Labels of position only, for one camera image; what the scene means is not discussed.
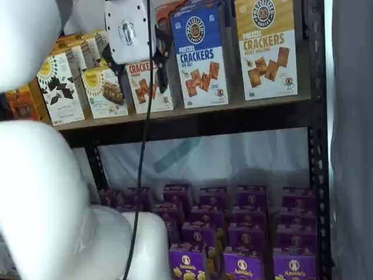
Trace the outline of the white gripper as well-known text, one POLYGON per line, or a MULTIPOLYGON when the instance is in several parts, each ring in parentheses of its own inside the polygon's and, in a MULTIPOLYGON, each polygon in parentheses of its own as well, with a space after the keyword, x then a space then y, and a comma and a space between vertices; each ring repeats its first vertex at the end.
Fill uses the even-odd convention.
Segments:
POLYGON ((157 66, 156 82, 163 94, 168 88, 166 64, 173 37, 156 26, 152 1, 105 1, 104 14, 109 44, 101 54, 108 67, 117 77, 122 77, 124 64, 153 57, 157 66))

